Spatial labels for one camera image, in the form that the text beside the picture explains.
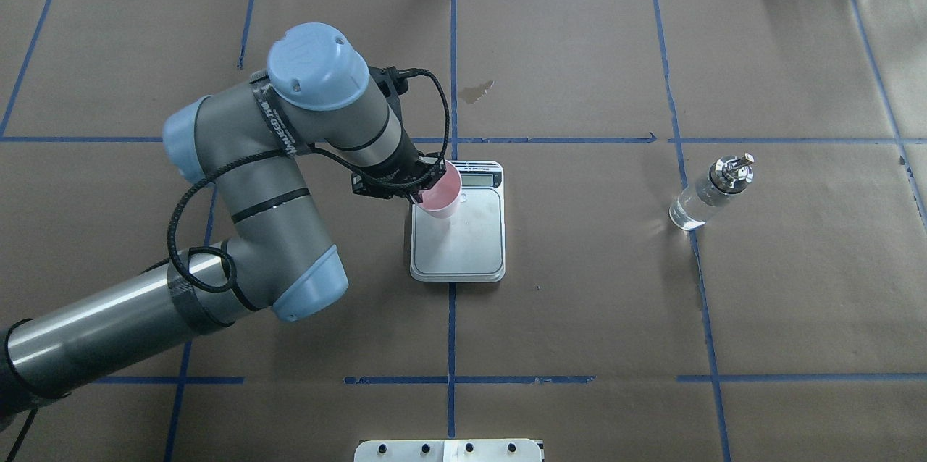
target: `clear glass bottle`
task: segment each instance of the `clear glass bottle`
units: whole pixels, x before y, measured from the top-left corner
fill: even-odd
[[[725,156],[699,176],[669,207],[669,219],[682,230],[695,230],[727,207],[752,182],[754,157]]]

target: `kitchen scale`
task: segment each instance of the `kitchen scale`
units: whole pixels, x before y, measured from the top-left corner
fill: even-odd
[[[461,203],[449,218],[411,207],[411,276],[430,282],[494,283],[506,275],[503,166],[452,161],[461,173]]]

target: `light blue cap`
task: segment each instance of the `light blue cap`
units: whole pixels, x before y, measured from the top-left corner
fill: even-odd
[[[283,99],[310,110],[351,105],[370,83],[364,58],[339,30],[320,22],[292,27],[274,42],[267,76]]]
[[[348,275],[337,247],[331,245],[274,303],[274,313],[292,323],[334,303],[347,290]]]
[[[164,150],[168,159],[180,170],[186,181],[195,184],[206,177],[196,157],[196,112],[199,104],[209,96],[203,96],[196,102],[180,109],[168,118],[162,131]]]

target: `gray robot arm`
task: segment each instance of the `gray robot arm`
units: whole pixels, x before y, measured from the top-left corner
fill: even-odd
[[[416,196],[444,171],[443,153],[417,151],[396,98],[387,102],[404,76],[390,70],[392,82],[376,83],[371,72],[337,30],[302,24],[274,44],[266,72],[171,116],[165,148],[190,182],[269,156],[215,178],[238,235],[214,245],[221,256],[190,248],[181,269],[163,264],[0,330],[0,424],[253,311],[295,321],[334,303],[348,278],[292,158],[330,154],[314,146],[327,141],[355,172],[354,191],[380,198]]]

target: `wire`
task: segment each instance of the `wire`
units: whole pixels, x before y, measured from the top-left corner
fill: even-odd
[[[387,182],[379,178],[375,178],[374,176],[368,175],[367,172],[361,171],[361,169],[353,163],[347,162],[345,159],[342,159],[338,155],[335,155],[329,151],[325,151],[323,148],[315,148],[315,146],[311,146],[310,151],[306,151],[304,154],[320,154],[325,158],[333,159],[333,161],[349,169],[351,172],[354,172],[355,175],[361,176],[365,182],[370,182],[370,184],[378,185],[378,187],[381,188],[407,189],[418,187],[418,185],[424,184],[426,181],[430,181],[436,169],[444,162],[444,157],[448,150],[448,141],[450,140],[450,107],[448,106],[448,98],[444,95],[444,89],[441,87],[441,82],[437,79],[437,76],[435,76],[435,74],[431,73],[429,70],[411,68],[407,70],[397,70],[397,73],[398,77],[400,78],[414,78],[416,76],[427,76],[430,78],[431,82],[434,83],[437,89],[437,93],[441,98],[441,105],[444,108],[444,140],[441,142],[441,151],[438,151],[436,161],[428,165],[421,176],[408,182]],[[183,215],[183,210],[186,209],[190,199],[192,199],[202,188],[205,188],[206,185],[211,184],[211,182],[215,182],[217,179],[219,179],[219,176],[226,174],[226,172],[237,169],[243,165],[248,165],[248,163],[261,161],[262,159],[285,157],[288,157],[288,155],[282,149],[272,149],[272,151],[258,152],[257,154],[252,154],[244,158],[236,159],[235,161],[223,165],[219,169],[215,169],[215,171],[206,175],[205,178],[196,182],[193,187],[189,188],[188,191],[183,193],[183,196],[179,201],[177,201],[175,210],[171,215],[171,221],[168,222],[167,245],[168,261],[175,268],[177,274],[179,274],[180,277],[182,277],[186,282],[192,284],[194,287],[199,288],[199,290],[206,291],[207,293],[224,293],[226,290],[234,287],[236,280],[238,279],[238,271],[235,269],[235,260],[232,259],[232,257],[227,252],[221,250],[221,248],[191,247],[189,250],[189,257],[193,257],[196,254],[209,254],[218,257],[219,260],[222,260],[222,264],[228,267],[228,275],[226,275],[225,284],[218,286],[206,284],[203,281],[200,281],[194,274],[190,272],[188,265],[183,264],[183,259],[180,257],[180,252],[177,251],[177,227],[180,223],[180,218]],[[157,268],[160,266],[160,264],[153,265],[152,268]]]
[[[10,448],[9,450],[9,455],[7,455],[7,462],[13,462],[13,460],[16,458],[16,454],[20,452],[22,443],[26,440],[26,434],[29,433],[29,428],[32,428],[33,420],[35,420],[35,414],[38,412],[39,409],[36,408],[29,412],[29,416],[26,416],[26,422],[22,425],[19,436],[16,436],[16,442],[13,442],[13,448]]]

